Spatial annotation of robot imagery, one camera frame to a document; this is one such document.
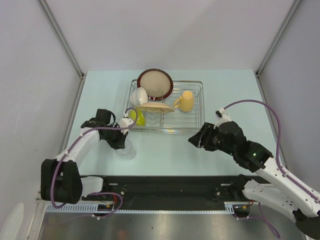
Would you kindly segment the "clear plastic cup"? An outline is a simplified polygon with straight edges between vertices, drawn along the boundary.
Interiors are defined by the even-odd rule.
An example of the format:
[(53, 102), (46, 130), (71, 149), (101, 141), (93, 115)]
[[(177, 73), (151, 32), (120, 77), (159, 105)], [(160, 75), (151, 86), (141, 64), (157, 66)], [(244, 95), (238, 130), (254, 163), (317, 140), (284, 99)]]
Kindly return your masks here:
[(124, 148), (117, 149), (115, 153), (123, 159), (132, 160), (136, 157), (137, 151), (132, 142), (126, 139), (124, 142)]

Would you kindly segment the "lime green bowl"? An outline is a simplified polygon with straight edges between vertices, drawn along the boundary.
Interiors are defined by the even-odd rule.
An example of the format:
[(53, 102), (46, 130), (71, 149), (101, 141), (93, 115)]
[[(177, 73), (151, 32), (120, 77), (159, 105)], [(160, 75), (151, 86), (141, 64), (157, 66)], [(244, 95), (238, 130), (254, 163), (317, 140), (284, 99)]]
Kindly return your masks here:
[(140, 110), (133, 110), (131, 109), (129, 111), (129, 118), (131, 118), (133, 121), (136, 121), (135, 125), (136, 126), (145, 126), (146, 125), (146, 120), (144, 118), (143, 113)]

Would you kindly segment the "cream mug yellow handle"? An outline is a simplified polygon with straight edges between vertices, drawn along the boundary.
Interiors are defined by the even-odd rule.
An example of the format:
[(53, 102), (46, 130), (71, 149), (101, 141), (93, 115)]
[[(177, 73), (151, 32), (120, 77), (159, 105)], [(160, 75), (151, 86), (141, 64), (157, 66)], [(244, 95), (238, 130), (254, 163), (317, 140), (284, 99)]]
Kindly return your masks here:
[(183, 112), (190, 112), (194, 106), (194, 95), (191, 91), (186, 90), (182, 95), (174, 102), (173, 107), (179, 108)]

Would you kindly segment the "white ceramic bowl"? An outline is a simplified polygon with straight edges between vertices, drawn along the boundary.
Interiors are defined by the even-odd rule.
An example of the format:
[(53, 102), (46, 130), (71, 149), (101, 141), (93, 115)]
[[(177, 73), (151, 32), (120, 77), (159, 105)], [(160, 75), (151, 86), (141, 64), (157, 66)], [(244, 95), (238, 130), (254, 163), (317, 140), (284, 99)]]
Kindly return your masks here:
[(136, 88), (130, 95), (131, 103), (136, 107), (148, 102), (148, 94), (143, 87)]

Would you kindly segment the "beige oval bird plate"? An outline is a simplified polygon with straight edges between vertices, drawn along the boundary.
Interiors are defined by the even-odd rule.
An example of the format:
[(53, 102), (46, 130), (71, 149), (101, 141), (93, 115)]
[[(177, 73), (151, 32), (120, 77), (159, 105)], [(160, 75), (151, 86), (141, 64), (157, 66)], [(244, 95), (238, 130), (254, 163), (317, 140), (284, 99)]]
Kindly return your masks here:
[(165, 103), (159, 102), (145, 102), (136, 107), (137, 110), (142, 112), (150, 112), (150, 113), (173, 113), (175, 110)]

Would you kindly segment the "metal wire dish rack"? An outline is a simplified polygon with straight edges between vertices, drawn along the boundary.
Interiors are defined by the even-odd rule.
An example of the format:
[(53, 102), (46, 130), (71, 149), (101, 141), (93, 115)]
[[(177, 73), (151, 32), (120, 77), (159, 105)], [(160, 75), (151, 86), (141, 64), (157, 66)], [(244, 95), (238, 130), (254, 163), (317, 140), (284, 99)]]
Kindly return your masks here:
[[(134, 107), (130, 96), (137, 89), (137, 79), (132, 80), (127, 95), (126, 106)], [(174, 108), (174, 102), (184, 91), (191, 91), (194, 95), (193, 109), (183, 112), (179, 108)], [(168, 134), (193, 134), (196, 133), (205, 122), (204, 90), (201, 81), (176, 80), (173, 81), (173, 91), (169, 97), (163, 100), (150, 100), (150, 103), (167, 104), (174, 109), (171, 113), (153, 113), (143, 111), (145, 126), (135, 126), (135, 132), (155, 132)]]

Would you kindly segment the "red rimmed round plate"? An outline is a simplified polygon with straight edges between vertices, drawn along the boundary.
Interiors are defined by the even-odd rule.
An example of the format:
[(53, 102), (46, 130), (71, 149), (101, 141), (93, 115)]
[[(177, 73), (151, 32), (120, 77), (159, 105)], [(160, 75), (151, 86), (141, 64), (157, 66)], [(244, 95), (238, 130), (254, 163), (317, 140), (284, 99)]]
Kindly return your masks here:
[(174, 88), (171, 76), (156, 68), (143, 71), (137, 79), (137, 87), (144, 88), (148, 99), (152, 101), (160, 101), (168, 98)]

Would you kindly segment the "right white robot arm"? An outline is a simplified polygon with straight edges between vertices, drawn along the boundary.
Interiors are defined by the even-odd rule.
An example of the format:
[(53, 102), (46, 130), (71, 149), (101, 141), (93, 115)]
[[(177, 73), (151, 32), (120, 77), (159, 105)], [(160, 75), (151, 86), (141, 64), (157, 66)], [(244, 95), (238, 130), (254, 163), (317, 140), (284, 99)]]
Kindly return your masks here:
[(247, 198), (260, 202), (292, 220), (303, 234), (314, 240), (320, 238), (320, 193), (277, 165), (273, 154), (263, 145), (248, 140), (234, 121), (219, 126), (206, 122), (188, 142), (199, 149), (232, 156), (240, 167), (273, 185), (270, 189), (263, 188), (257, 181), (243, 177), (244, 183), (230, 188), (235, 200)]

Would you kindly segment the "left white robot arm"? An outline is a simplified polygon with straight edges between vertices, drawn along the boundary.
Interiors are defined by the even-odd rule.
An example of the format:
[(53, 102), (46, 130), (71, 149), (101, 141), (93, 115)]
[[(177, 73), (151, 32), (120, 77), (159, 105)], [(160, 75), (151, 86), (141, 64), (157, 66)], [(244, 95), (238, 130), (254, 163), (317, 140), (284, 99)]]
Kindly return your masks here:
[(82, 197), (95, 195), (100, 200), (110, 196), (111, 188), (99, 176), (82, 177), (79, 165), (90, 150), (100, 141), (114, 149), (124, 149), (129, 129), (136, 122), (129, 117), (134, 108), (125, 110), (121, 120), (107, 109), (98, 109), (95, 117), (85, 121), (74, 142), (53, 159), (41, 164), (40, 196), (50, 201), (54, 208), (76, 204)]

